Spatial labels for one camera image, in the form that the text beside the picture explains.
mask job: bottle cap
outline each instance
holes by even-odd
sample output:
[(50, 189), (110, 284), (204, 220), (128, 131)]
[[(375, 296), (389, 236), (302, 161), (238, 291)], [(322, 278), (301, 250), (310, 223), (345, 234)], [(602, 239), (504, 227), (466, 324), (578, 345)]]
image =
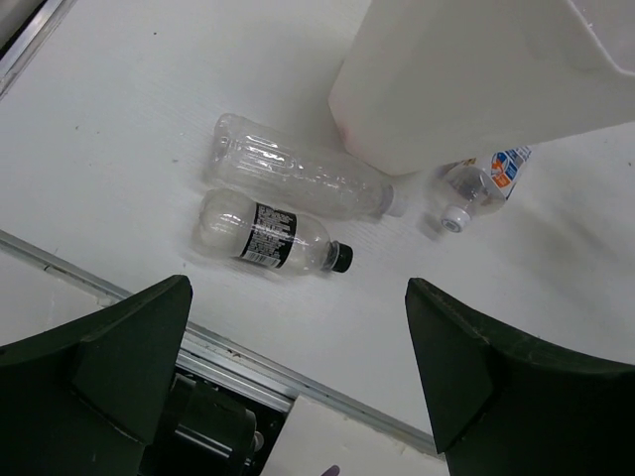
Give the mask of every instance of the bottle cap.
[(463, 231), (471, 220), (472, 217), (469, 216), (469, 213), (456, 205), (448, 205), (444, 214), (441, 215), (441, 225), (452, 233)]
[(393, 185), (390, 185), (390, 189), (393, 192), (393, 198), (385, 213), (390, 216), (404, 216), (408, 209), (408, 195), (399, 192)]
[(353, 262), (353, 249), (343, 243), (337, 244), (339, 245), (337, 258), (335, 259), (335, 264), (331, 270), (336, 273), (346, 273), (348, 268), (350, 268), (350, 264)]

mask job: barcode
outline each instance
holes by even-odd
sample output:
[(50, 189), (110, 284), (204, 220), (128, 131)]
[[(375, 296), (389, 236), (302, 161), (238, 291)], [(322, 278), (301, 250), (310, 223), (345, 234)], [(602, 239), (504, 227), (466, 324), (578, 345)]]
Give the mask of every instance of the barcode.
[(244, 255), (242, 255), (243, 260), (251, 261), (252, 263), (258, 263), (259, 265), (274, 267), (280, 264), (280, 260), (277, 258), (272, 258), (271, 256), (264, 256), (259, 253), (254, 253), (253, 251), (247, 251)]

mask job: plastic bottle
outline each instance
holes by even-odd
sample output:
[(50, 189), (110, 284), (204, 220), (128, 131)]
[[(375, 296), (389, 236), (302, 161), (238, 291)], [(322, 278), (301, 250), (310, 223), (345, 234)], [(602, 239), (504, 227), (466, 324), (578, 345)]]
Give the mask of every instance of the plastic bottle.
[(325, 217), (406, 211), (406, 198), (358, 159), (308, 147), (234, 114), (223, 114), (214, 128), (210, 175), (224, 186)]
[(213, 257), (237, 257), (294, 274), (344, 273), (352, 249), (331, 241), (314, 218), (258, 203), (227, 188), (211, 190), (200, 207), (198, 239)]
[(441, 216), (444, 228), (460, 233), (474, 216), (493, 213), (503, 206), (531, 154), (529, 147), (521, 147), (452, 167), (441, 186), (446, 203)]

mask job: bottle without label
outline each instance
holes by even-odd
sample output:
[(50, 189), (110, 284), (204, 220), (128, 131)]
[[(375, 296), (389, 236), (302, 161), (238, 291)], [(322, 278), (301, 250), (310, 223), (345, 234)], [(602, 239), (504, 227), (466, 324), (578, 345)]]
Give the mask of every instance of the bottle without label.
[(295, 274), (344, 273), (352, 249), (331, 241), (314, 218), (258, 203), (238, 191), (211, 190), (200, 207), (197, 239), (214, 257), (237, 257)]
[(223, 114), (214, 128), (210, 175), (230, 188), (326, 217), (402, 216), (406, 209), (406, 198), (358, 159), (305, 146), (233, 114)]
[(445, 229), (460, 233), (474, 216), (493, 213), (505, 204), (532, 151), (521, 147), (492, 157), (459, 162), (443, 177)]

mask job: bottle label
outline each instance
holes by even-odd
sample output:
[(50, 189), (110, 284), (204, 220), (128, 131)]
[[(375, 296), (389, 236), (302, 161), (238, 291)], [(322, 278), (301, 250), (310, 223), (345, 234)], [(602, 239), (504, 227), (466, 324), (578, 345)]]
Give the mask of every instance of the bottle label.
[(485, 171), (492, 177), (492, 181), (503, 192), (505, 198), (509, 198), (523, 167), (527, 164), (531, 155), (532, 150), (529, 147), (519, 147), (509, 151), (498, 152), (491, 157), (469, 159), (460, 164), (464, 167), (478, 167)]
[(256, 203), (254, 223), (240, 258), (269, 268), (282, 267), (291, 253), (297, 227), (294, 213)]

